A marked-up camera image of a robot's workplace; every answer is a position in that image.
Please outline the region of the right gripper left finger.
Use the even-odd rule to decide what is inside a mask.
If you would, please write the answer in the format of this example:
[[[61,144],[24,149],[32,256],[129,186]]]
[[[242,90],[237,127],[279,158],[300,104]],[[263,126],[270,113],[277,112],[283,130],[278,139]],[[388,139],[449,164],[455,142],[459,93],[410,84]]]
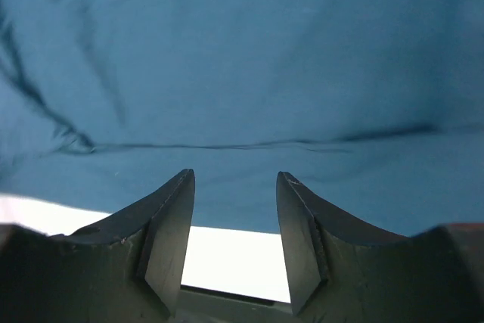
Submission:
[[[1,226],[3,322],[166,322],[175,315],[195,177],[70,235]]]

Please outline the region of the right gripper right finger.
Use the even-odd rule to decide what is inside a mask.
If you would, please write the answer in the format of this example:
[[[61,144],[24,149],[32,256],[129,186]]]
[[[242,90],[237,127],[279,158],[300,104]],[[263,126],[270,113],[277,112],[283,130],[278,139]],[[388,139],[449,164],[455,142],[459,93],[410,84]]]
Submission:
[[[287,172],[276,201],[293,314],[304,322],[481,322],[483,225],[378,228]]]

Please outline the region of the teal blue t shirt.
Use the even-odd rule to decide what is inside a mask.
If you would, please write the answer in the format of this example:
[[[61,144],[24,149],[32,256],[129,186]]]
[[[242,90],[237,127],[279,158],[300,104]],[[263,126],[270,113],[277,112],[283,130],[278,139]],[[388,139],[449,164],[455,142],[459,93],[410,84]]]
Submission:
[[[1,0],[1,190],[114,212],[182,169],[195,225],[275,179],[390,231],[483,218],[483,0]]]

